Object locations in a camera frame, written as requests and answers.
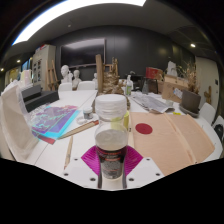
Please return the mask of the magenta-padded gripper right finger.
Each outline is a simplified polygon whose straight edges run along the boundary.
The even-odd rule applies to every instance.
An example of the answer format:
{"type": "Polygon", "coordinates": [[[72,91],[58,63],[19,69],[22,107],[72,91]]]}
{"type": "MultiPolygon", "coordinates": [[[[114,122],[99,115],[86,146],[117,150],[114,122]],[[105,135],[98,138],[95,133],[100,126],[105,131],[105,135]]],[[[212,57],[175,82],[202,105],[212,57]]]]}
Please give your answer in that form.
{"type": "Polygon", "coordinates": [[[141,156],[131,146],[127,147],[123,168],[123,188],[143,187],[163,177],[152,158],[141,156]]]}

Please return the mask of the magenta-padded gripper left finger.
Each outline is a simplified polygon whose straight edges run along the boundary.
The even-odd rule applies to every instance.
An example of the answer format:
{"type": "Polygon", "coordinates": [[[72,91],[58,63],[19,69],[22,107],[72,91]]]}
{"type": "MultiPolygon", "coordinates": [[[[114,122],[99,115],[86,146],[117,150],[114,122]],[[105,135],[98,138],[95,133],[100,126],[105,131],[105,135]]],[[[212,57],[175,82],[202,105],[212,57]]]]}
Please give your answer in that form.
{"type": "Polygon", "coordinates": [[[102,174],[96,147],[91,147],[81,157],[73,157],[62,177],[84,188],[101,189],[102,174]]]}

